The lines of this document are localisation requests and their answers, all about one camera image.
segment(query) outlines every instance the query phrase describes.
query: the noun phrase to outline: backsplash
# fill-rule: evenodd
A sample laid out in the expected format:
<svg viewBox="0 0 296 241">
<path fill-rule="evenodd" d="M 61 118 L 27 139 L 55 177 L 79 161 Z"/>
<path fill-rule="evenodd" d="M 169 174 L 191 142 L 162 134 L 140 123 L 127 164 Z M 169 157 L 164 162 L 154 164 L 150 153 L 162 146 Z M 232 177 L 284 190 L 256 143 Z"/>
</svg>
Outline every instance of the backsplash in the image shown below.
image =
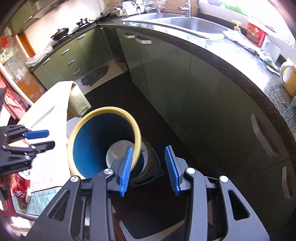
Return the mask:
<svg viewBox="0 0 296 241">
<path fill-rule="evenodd" d="M 35 53 L 39 53 L 49 44 L 55 44 L 50 37 L 59 28 L 69 28 L 71 34 L 78 29 L 76 23 L 81 18 L 95 18 L 103 11 L 103 0 L 69 0 L 34 22 L 25 34 Z"/>
</svg>

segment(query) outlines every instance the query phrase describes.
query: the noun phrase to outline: yellow rim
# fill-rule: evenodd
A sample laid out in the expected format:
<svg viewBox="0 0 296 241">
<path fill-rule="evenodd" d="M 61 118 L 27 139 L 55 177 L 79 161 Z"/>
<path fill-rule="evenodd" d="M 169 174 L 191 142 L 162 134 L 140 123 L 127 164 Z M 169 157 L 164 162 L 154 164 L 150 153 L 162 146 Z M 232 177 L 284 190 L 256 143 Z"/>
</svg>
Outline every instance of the yellow rim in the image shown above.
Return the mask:
<svg viewBox="0 0 296 241">
<path fill-rule="evenodd" d="M 142 144 L 142 139 L 141 139 L 141 133 L 140 133 L 140 128 L 136 122 L 136 120 L 132 117 L 130 113 L 127 111 L 118 108 L 118 107 L 102 107 L 98 108 L 96 110 L 93 110 L 92 112 L 88 113 L 86 116 L 84 116 L 74 127 L 74 129 L 71 132 L 71 135 L 69 137 L 69 142 L 68 142 L 68 148 L 67 148 L 67 154 L 68 154 L 68 164 L 70 171 L 74 174 L 79 176 L 81 179 L 85 179 L 85 177 L 78 171 L 77 167 L 75 166 L 74 159 L 73 159 L 73 145 L 74 141 L 76 138 L 77 133 L 79 132 L 80 128 L 91 118 L 93 118 L 96 115 L 104 114 L 104 113 L 113 113 L 113 114 L 118 114 L 125 118 L 129 124 L 131 125 L 134 136 L 135 136 L 135 145 L 133 149 L 133 163 L 131 166 L 131 170 L 134 169 L 140 153 L 141 153 L 141 144 Z"/>
</svg>

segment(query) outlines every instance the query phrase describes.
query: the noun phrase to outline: silver handle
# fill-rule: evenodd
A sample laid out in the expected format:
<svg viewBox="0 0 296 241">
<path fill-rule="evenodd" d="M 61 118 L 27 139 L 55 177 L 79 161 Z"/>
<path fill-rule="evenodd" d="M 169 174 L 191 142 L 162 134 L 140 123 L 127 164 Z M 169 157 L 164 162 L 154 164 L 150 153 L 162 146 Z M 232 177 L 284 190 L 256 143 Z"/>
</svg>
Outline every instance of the silver handle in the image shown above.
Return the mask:
<svg viewBox="0 0 296 241">
<path fill-rule="evenodd" d="M 282 168 L 282 178 L 281 185 L 283 187 L 285 199 L 293 199 L 294 195 L 291 196 L 289 186 L 288 186 L 288 177 L 287 177 L 287 167 Z"/>
<path fill-rule="evenodd" d="M 86 34 L 83 34 L 83 35 L 81 35 L 78 39 L 81 39 L 81 38 L 83 38 L 84 36 L 85 36 Z"/>
<path fill-rule="evenodd" d="M 260 141 L 261 145 L 263 146 L 264 150 L 266 151 L 267 155 L 274 157 L 274 156 L 281 156 L 280 153 L 276 152 L 272 146 L 270 145 L 269 141 L 267 138 L 264 136 L 262 133 L 260 126 L 257 122 L 257 118 L 255 114 L 251 115 L 251 122 L 253 126 L 253 130 L 255 132 L 255 135 L 257 136 L 258 140 Z"/>
<path fill-rule="evenodd" d="M 31 19 L 31 18 L 33 18 L 33 16 L 30 16 L 30 17 L 25 21 L 25 23 L 28 22 L 28 20 Z"/>
<path fill-rule="evenodd" d="M 123 36 L 127 39 L 134 39 L 136 37 L 135 35 L 127 35 L 127 34 L 124 34 Z"/>
<path fill-rule="evenodd" d="M 75 61 L 75 59 L 74 59 L 74 60 L 72 60 L 71 62 L 69 62 L 67 65 L 69 65 L 69 64 L 72 64 L 74 61 Z"/>
<path fill-rule="evenodd" d="M 47 60 L 45 60 L 45 61 L 43 62 L 43 64 L 46 64 L 46 62 L 47 62 L 48 60 L 50 60 L 50 57 L 49 57 Z"/>
<path fill-rule="evenodd" d="M 73 73 L 73 75 L 78 74 L 80 72 L 81 69 L 77 70 L 75 73 Z"/>
<path fill-rule="evenodd" d="M 64 53 L 68 52 L 70 49 L 66 49 L 64 52 L 62 52 L 61 55 L 63 55 Z"/>
<path fill-rule="evenodd" d="M 141 40 L 141 39 L 136 38 L 136 41 L 140 44 L 152 44 L 151 40 Z"/>
</svg>

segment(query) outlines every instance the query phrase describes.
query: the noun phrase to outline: red soda can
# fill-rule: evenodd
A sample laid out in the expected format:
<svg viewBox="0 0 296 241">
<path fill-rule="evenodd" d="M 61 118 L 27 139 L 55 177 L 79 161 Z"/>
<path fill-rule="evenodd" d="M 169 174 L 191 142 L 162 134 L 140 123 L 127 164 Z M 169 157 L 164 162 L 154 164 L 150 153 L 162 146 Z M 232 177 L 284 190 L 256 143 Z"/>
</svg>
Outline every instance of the red soda can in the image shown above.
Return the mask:
<svg viewBox="0 0 296 241">
<path fill-rule="evenodd" d="M 30 184 L 30 170 L 24 170 L 12 175 L 12 193 L 18 198 L 24 198 Z"/>
</svg>

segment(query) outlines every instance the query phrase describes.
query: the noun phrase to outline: stainless steel sink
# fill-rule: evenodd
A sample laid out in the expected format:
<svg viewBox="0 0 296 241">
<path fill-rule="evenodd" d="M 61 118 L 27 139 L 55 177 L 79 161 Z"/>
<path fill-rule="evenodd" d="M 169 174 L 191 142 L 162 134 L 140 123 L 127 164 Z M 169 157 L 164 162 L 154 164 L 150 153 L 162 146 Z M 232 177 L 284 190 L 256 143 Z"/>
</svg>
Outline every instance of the stainless steel sink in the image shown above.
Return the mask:
<svg viewBox="0 0 296 241">
<path fill-rule="evenodd" d="M 222 39 L 222 30 L 229 30 L 222 25 L 196 17 L 184 17 L 181 14 L 153 13 L 128 17 L 123 22 L 152 23 L 194 34 L 207 39 Z"/>
</svg>

